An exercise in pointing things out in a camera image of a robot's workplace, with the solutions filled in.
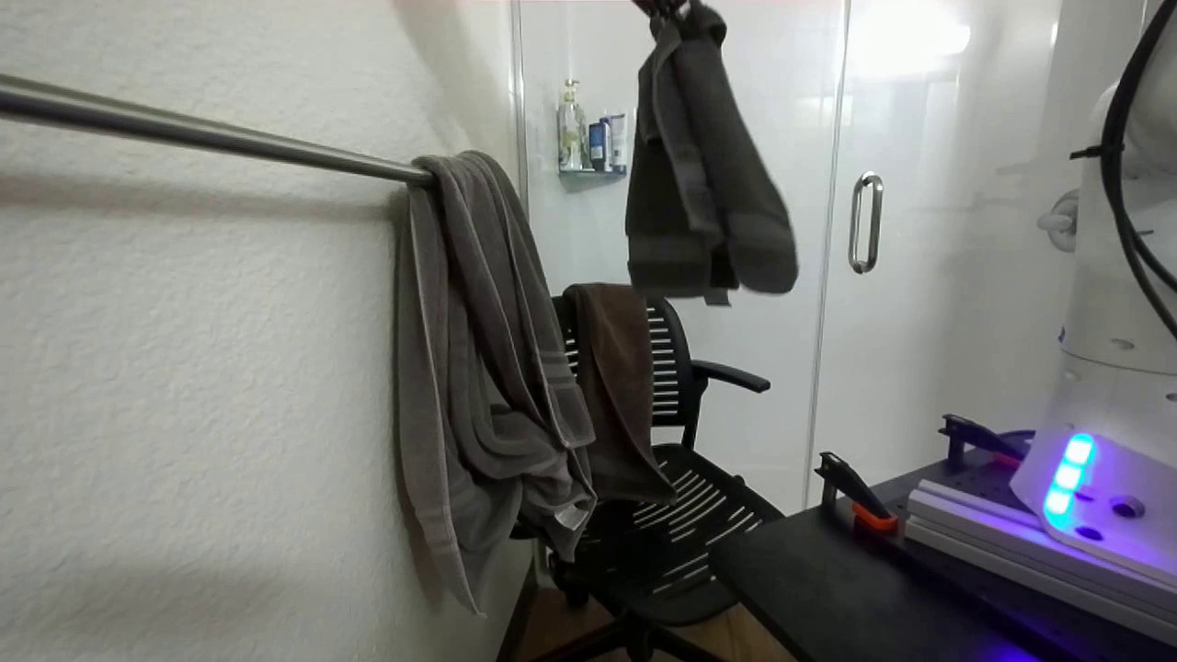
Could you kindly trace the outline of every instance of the soap bottle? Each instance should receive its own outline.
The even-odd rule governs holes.
[[[563,81],[563,94],[555,109],[555,160],[559,160],[559,174],[586,170],[586,109],[576,103],[576,81]]]

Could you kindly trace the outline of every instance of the floor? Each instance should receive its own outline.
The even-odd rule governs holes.
[[[591,632],[596,625],[606,625],[606,623],[612,615],[601,604],[587,604],[586,609],[571,609],[555,587],[536,587],[513,662],[532,662],[536,656],[582,632]],[[790,656],[743,607],[733,607],[710,623],[698,623],[677,632],[727,662],[790,662]]]

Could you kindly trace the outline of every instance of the chair base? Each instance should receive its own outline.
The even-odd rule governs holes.
[[[582,640],[540,656],[536,662],[582,662],[617,647],[625,647],[631,662],[649,662],[656,650],[677,656],[681,662],[720,662],[705,647],[694,647],[692,640],[640,618],[617,618]]]

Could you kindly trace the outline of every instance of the black mesh chair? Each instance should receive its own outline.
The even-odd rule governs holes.
[[[555,296],[567,353],[576,366],[573,304]],[[672,498],[658,502],[605,502],[576,549],[576,564],[555,564],[552,576],[567,598],[601,598],[614,623],[544,656],[544,662],[591,657],[625,647],[631,657],[670,650],[710,662],[716,656],[670,632],[670,625],[705,623],[736,604],[710,572],[710,549],[750,532],[781,510],[694,451],[698,404],[710,381],[770,391],[770,377],[692,361],[685,326],[665,296],[649,296],[650,331],[650,426],[677,426],[681,441],[656,444]]]

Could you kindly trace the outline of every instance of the white machine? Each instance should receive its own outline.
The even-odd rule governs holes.
[[[1100,148],[1084,158],[1078,189],[1062,370],[1013,482],[1057,539],[1169,591],[1177,591],[1173,3],[1155,12],[1096,119]]]

